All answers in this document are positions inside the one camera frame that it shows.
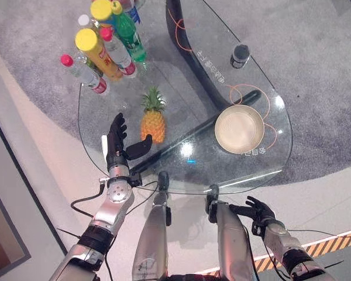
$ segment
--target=beige bowl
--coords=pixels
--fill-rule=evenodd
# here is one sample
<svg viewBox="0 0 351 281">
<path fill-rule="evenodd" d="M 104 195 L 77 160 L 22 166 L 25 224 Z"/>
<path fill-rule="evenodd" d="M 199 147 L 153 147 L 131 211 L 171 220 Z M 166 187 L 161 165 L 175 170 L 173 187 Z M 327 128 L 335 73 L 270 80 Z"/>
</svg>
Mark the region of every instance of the beige bowl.
<svg viewBox="0 0 351 281">
<path fill-rule="evenodd" d="M 245 153 L 257 147 L 263 139 L 264 121 L 252 107 L 233 105 L 218 116 L 215 135 L 228 152 Z"/>
</svg>

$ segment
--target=yellow bottle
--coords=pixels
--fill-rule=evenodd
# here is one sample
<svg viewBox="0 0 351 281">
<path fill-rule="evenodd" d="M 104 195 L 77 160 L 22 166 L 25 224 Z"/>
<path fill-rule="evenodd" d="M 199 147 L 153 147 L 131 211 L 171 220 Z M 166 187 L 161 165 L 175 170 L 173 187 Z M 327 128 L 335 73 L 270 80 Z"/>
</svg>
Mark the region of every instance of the yellow bottle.
<svg viewBox="0 0 351 281">
<path fill-rule="evenodd" d="M 84 52 L 97 67 L 112 81 L 118 81 L 122 78 L 122 72 L 112 61 L 105 50 L 104 44 L 98 39 L 96 33 L 89 28 L 78 31 L 75 36 L 75 45 Z"/>
<path fill-rule="evenodd" d="M 115 20 L 111 9 L 111 2 L 109 0 L 95 0 L 91 3 L 90 12 L 91 15 L 99 21 L 102 27 L 113 27 Z"/>
</svg>

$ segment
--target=glass table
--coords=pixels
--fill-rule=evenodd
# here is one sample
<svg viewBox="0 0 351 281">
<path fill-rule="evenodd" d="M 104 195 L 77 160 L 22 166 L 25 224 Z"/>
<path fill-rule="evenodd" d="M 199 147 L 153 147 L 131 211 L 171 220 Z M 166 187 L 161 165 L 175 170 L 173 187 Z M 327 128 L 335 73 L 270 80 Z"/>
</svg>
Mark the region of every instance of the glass table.
<svg viewBox="0 0 351 281">
<path fill-rule="evenodd" d="M 284 102 L 253 57 L 242 68 L 231 65 L 240 41 L 221 18 L 203 0 L 147 0 L 140 16 L 147 60 L 137 64 L 137 77 L 112 83 L 107 95 L 80 89 L 80 135 L 95 165 L 107 174 L 101 136 L 118 113 L 128 126 L 126 147 L 140 141 L 142 95 L 158 86 L 166 101 L 166 138 L 130 161 L 132 171 L 143 177 L 166 170 L 169 191 L 185 194 L 205 194 L 212 184 L 221 194 L 238 193 L 281 172 L 292 147 Z M 265 133 L 257 148 L 233 154 L 216 141 L 214 124 L 221 111 L 240 102 L 260 113 Z"/>
</svg>

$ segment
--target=plastic bottle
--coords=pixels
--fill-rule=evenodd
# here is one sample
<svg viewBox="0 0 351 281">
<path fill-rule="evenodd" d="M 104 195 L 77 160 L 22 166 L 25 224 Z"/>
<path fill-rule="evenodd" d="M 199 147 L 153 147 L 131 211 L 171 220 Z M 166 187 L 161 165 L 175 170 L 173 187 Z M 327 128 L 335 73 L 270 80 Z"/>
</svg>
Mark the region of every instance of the plastic bottle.
<svg viewBox="0 0 351 281">
<path fill-rule="evenodd" d="M 73 58 L 75 58 L 76 61 L 81 62 L 86 64 L 89 68 L 91 68 L 94 72 L 96 72 L 99 77 L 103 77 L 103 71 L 101 71 L 96 64 L 94 64 L 87 56 L 85 53 L 81 52 L 81 51 L 77 51 L 76 54 L 73 56 Z"/>
<path fill-rule="evenodd" d="M 95 0 L 91 3 L 90 12 L 102 27 L 115 28 L 115 18 L 113 17 L 109 0 Z"/>
<path fill-rule="evenodd" d="M 112 29 L 101 28 L 100 36 L 104 40 L 104 45 L 109 56 L 117 64 L 123 75 L 134 78 L 136 76 L 135 64 L 122 42 L 116 36 L 113 36 Z"/>
<path fill-rule="evenodd" d="M 123 11 L 130 16 L 134 23 L 140 23 L 140 17 L 135 7 L 134 0 L 118 0 L 121 3 Z"/>
<path fill-rule="evenodd" d="M 103 42 L 98 39 L 98 36 L 92 29 L 84 28 L 78 31 L 75 36 L 75 45 L 80 51 L 84 52 L 109 79 L 118 81 L 122 78 L 122 72 L 119 71 L 117 65 L 107 54 Z"/>
<path fill-rule="evenodd" d="M 112 12 L 115 15 L 116 31 L 134 61 L 145 61 L 146 51 L 144 50 L 140 37 L 136 32 L 134 21 L 122 12 L 120 2 L 112 2 Z"/>
<path fill-rule="evenodd" d="M 78 18 L 78 23 L 81 28 L 91 28 L 97 35 L 99 35 L 100 23 L 96 19 L 83 14 Z"/>
<path fill-rule="evenodd" d="M 86 64 L 75 63 L 68 54 L 61 56 L 61 63 L 69 68 L 73 76 L 79 78 L 84 85 L 87 85 L 87 87 L 92 89 L 95 93 L 106 94 L 109 91 L 106 81 L 102 77 L 99 77 L 99 75 Z"/>
</svg>

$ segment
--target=pineapple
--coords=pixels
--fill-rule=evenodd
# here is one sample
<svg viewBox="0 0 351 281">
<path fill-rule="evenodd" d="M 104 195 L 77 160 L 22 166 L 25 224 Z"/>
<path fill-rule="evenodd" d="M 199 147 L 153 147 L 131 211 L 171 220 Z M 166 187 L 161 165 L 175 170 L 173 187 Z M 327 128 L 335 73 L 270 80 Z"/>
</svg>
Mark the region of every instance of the pineapple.
<svg viewBox="0 0 351 281">
<path fill-rule="evenodd" d="M 147 135 L 152 136 L 153 143 L 162 143 L 165 138 L 165 119 L 161 113 L 164 103 L 157 87 L 150 87 L 147 95 L 143 95 L 142 105 L 144 116 L 140 125 L 140 138 L 144 140 Z"/>
</svg>

